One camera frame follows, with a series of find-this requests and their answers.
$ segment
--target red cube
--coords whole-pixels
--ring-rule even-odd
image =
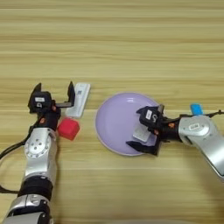
[[[58,127],[59,135],[71,141],[74,140],[79,130],[79,123],[70,118],[64,118]]]

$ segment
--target purple plate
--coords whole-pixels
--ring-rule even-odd
[[[101,142],[113,152],[124,156],[138,156],[143,153],[132,149],[127,141],[136,141],[134,129],[139,123],[137,110],[145,106],[157,106],[152,99],[142,94],[116,94],[99,108],[95,128]],[[155,144],[156,137],[150,135],[147,145]]]

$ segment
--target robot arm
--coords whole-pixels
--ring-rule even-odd
[[[195,146],[202,152],[207,162],[224,180],[224,137],[212,119],[206,115],[182,118],[178,133],[183,143]]]
[[[38,114],[38,123],[31,129],[24,145],[27,159],[24,179],[3,224],[53,224],[50,201],[57,171],[55,131],[60,119],[60,108],[74,105],[72,82],[68,94],[68,102],[56,104],[50,93],[41,91],[41,85],[34,88],[29,108],[31,113]]]
[[[170,119],[164,116],[164,105],[159,105],[140,108],[137,113],[140,114],[139,122],[148,127],[148,131],[156,135],[157,140],[152,146],[135,141],[127,142],[130,147],[157,155],[162,142],[175,140],[194,146],[202,152],[206,161],[224,180],[224,137],[211,119],[212,116],[221,115],[223,112],[208,115],[181,115],[179,118]]]

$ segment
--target wooden table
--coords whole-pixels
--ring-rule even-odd
[[[102,102],[134,91],[168,116],[224,109],[222,0],[1,0],[0,147],[21,140],[35,115],[39,82],[64,101],[69,81],[92,84],[74,142],[59,140],[52,216],[58,224],[168,219],[224,223],[224,185],[198,150],[164,144],[159,157],[122,157],[95,133]],[[222,116],[214,119],[224,131]],[[23,149],[1,163],[1,184],[18,189]],[[0,195],[0,218],[14,195]]]

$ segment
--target small blue block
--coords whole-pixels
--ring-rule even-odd
[[[202,109],[200,104],[193,103],[191,105],[191,110],[192,110],[192,114],[194,116],[201,116],[201,115],[203,115],[203,109]]]

